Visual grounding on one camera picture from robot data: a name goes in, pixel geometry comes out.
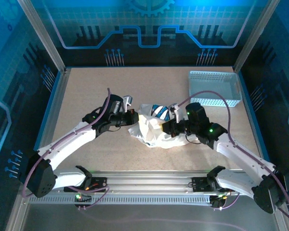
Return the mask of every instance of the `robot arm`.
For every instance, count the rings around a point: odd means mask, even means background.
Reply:
[[[29,172],[43,157],[29,176],[27,184],[28,189],[36,197],[43,197],[54,188],[76,186],[85,189],[91,186],[92,175],[85,168],[81,166],[69,170],[56,170],[56,168],[79,147],[109,131],[111,126],[119,128],[138,122],[138,113],[133,109],[127,110],[131,101],[131,96],[121,98],[111,94],[109,103],[106,99],[102,107],[85,115],[82,121],[63,137],[36,152],[33,150],[24,152],[17,178],[25,184]]]
[[[272,163],[253,154],[231,138],[228,131],[221,125],[211,123],[204,108],[199,103],[191,103],[185,109],[188,120],[178,121],[174,118],[162,125],[163,131],[172,137],[180,133],[195,134],[202,144],[228,157],[246,173],[238,174],[218,166],[207,175],[207,181],[204,184],[209,185],[213,191],[231,189],[245,194],[253,198],[264,211],[274,213],[276,208],[280,207],[286,199],[265,167],[275,173],[289,194],[288,182],[286,182],[285,177],[287,172],[279,171]],[[171,111],[177,117],[178,108],[173,107]]]

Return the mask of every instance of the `perforated plastic basket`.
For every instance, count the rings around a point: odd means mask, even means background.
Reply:
[[[238,76],[231,72],[191,71],[188,75],[189,95],[202,91],[213,90],[221,94],[229,107],[236,106],[242,100]],[[191,99],[191,103],[199,102],[202,106],[226,107],[215,94],[203,93]]]

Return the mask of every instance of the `clear enclosure wall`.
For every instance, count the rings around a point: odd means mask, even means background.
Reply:
[[[242,68],[268,155],[289,168],[289,0],[281,0]]]
[[[32,2],[66,66],[230,66],[267,0]]]
[[[33,149],[53,87],[50,74],[57,70],[17,1],[0,1],[0,230],[19,188],[11,151]]]

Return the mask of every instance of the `white plastic bag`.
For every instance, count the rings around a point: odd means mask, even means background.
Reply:
[[[188,144],[185,134],[172,138],[171,135],[162,131],[161,125],[174,118],[168,107],[157,104],[142,104],[138,114],[139,122],[129,129],[129,133],[147,147],[168,149]],[[195,135],[188,136],[189,141],[196,139]]]

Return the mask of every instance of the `wooden tabletop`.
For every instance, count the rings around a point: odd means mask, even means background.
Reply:
[[[72,68],[53,140],[69,132],[93,109],[102,106],[109,87],[113,94],[133,97],[132,107],[156,103],[170,105],[188,97],[189,71],[232,72],[231,67],[123,67]],[[227,127],[227,110],[205,107],[210,121]],[[231,108],[231,133],[259,155],[243,102]],[[85,144],[59,168],[82,165],[94,170],[211,170],[217,165],[239,169],[232,161],[205,145],[171,149],[148,148],[128,133],[129,127],[107,132]]]

